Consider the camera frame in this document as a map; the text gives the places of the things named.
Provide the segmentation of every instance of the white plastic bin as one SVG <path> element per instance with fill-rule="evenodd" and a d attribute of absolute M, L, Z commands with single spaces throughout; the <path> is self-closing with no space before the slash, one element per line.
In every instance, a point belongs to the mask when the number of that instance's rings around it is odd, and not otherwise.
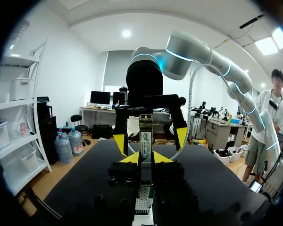
<path fill-rule="evenodd" d="M 233 161 L 237 161 L 237 160 L 240 158 L 240 156 L 241 156 L 241 154 L 242 154 L 243 151 L 238 152 L 239 149 L 241 149 L 241 148 L 240 148 L 240 147 L 229 147 L 229 148 L 228 148 L 228 150 L 229 150 L 229 151 L 233 154 L 233 156 L 234 156 Z"/>
<path fill-rule="evenodd" d="M 8 122 L 0 124 L 0 149 L 9 145 Z"/>
<path fill-rule="evenodd" d="M 240 148 L 242 148 L 242 150 L 243 150 L 241 157 L 245 158 L 246 155 L 247 155 L 247 152 L 249 151 L 250 146 L 249 145 L 241 145 Z"/>
<path fill-rule="evenodd" d="M 31 145 L 23 146 L 19 156 L 22 164 L 28 172 L 33 172 L 39 166 L 36 149 L 34 149 Z"/>
<path fill-rule="evenodd" d="M 33 79 L 16 78 L 10 87 L 10 100 L 23 100 L 29 98 L 30 87 Z"/>
<path fill-rule="evenodd" d="M 214 150 L 214 156 L 218 158 L 224 165 L 228 165 L 230 162 L 233 162 L 233 156 L 221 157 Z"/>

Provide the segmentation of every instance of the wooden floor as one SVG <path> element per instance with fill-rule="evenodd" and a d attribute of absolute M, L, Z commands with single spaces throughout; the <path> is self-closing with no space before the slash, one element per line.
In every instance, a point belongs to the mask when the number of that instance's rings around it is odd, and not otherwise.
<path fill-rule="evenodd" d="M 89 137 L 84 137 L 84 139 L 88 139 L 91 141 L 91 144 L 87 147 L 84 147 L 84 154 L 86 154 L 97 142 L 97 139 L 90 139 Z M 165 144 L 162 140 L 157 140 L 155 144 Z M 70 169 L 84 156 L 74 156 L 73 161 L 70 164 L 62 164 L 57 162 L 52 165 L 52 172 L 41 172 L 38 176 L 36 176 L 31 182 L 30 185 L 36 195 L 44 200 L 48 193 L 53 189 L 53 187 L 66 175 Z M 227 167 L 235 174 L 239 179 L 242 179 L 244 174 L 244 170 L 246 165 L 244 165 L 244 158 L 240 158 L 238 161 L 230 163 Z M 23 194 L 19 194 L 19 200 L 21 201 L 23 208 L 26 212 L 31 216 L 35 213 L 36 208 L 32 205 L 32 203 L 28 199 L 22 198 Z"/>

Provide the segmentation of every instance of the sticker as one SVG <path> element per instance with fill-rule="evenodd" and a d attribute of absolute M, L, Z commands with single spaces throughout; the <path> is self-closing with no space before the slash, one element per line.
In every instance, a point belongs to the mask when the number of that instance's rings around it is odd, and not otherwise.
<path fill-rule="evenodd" d="M 141 132 L 141 156 L 147 158 L 151 154 L 152 133 Z"/>
<path fill-rule="evenodd" d="M 83 151 L 83 145 L 80 145 L 78 147 L 74 147 L 74 153 L 80 153 Z"/>

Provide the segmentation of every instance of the ceiling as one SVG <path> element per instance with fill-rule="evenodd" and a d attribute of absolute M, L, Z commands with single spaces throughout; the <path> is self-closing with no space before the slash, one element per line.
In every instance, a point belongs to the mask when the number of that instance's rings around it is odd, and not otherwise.
<path fill-rule="evenodd" d="M 217 50 L 248 69 L 258 91 L 263 90 L 261 83 L 264 89 L 272 88 L 274 68 L 283 72 L 282 51 L 264 56 L 254 44 L 278 26 L 263 17 L 239 28 L 262 14 L 248 0 L 47 0 L 46 5 L 98 51 L 165 48 L 172 30 L 190 33 L 213 47 L 245 34 Z M 132 31 L 128 39 L 121 35 L 126 29 Z"/>

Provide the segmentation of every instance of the stool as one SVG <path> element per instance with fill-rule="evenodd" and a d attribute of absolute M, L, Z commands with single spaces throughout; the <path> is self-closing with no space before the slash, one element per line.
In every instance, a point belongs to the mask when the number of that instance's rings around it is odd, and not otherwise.
<path fill-rule="evenodd" d="M 82 116 L 80 114 L 75 114 L 73 116 L 70 117 L 70 121 L 73 122 L 74 124 L 77 122 L 77 126 L 75 125 L 75 130 L 79 131 L 81 133 L 81 137 L 82 137 L 82 142 L 83 142 L 83 146 L 86 147 L 88 145 L 91 144 L 90 140 L 87 139 L 83 139 L 83 132 L 88 130 L 87 126 L 84 125 L 80 125 L 79 121 L 82 120 Z"/>

